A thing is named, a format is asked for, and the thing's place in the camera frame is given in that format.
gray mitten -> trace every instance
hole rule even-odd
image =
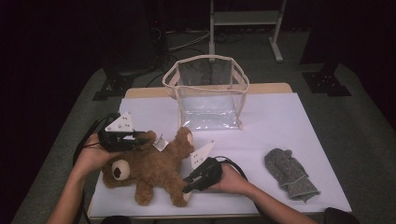
[[[264,157],[265,167],[292,200],[303,200],[306,203],[320,192],[308,179],[304,167],[291,156],[291,153],[291,150],[272,149]]]

floor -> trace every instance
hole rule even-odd
[[[299,94],[320,143],[337,175],[353,210],[361,223],[394,223],[396,220],[396,133],[367,95],[358,77],[343,65],[335,75],[351,96],[329,97],[312,93],[302,72],[318,71],[321,64],[300,65],[299,60],[309,32],[284,32],[278,39],[283,63],[277,63],[268,43],[271,33],[227,35],[216,45],[218,55],[233,57],[244,69],[251,83],[287,82]],[[197,38],[199,34],[169,34],[174,48]],[[138,77],[133,87],[161,86],[163,70],[175,60],[208,52],[202,42],[172,53],[163,69]],[[92,74],[76,100],[69,117],[43,164],[34,184],[21,205],[13,223],[44,223],[56,204],[71,169],[74,149],[95,119],[116,112],[120,96],[93,101],[106,80],[102,69]],[[87,181],[86,204],[89,204],[97,173]],[[322,215],[312,216],[321,222]],[[153,220],[134,220],[153,223]],[[157,220],[156,223],[263,223],[258,218]]]

teddy bear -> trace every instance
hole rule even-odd
[[[160,151],[153,144],[157,139],[154,131],[139,134],[136,138],[147,140],[110,160],[102,169],[103,181],[110,188],[136,184],[134,199],[139,205],[147,205],[153,197],[153,187],[164,188],[173,205],[187,205],[188,197],[182,190],[187,185],[179,176],[184,159],[194,151],[191,131],[178,129],[175,139]]]

clear plastic bag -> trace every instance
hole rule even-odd
[[[163,77],[163,85],[178,102],[180,126],[242,129],[249,81],[234,59],[201,55],[178,61]]]

white triangular marker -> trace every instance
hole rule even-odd
[[[199,165],[201,165],[207,158],[212,150],[213,146],[215,145],[215,140],[212,140],[211,143],[206,144],[205,146],[201,147],[200,149],[191,153],[191,166],[192,169],[196,169]]]
[[[126,112],[106,127],[107,132],[127,133],[134,131],[131,115]]]

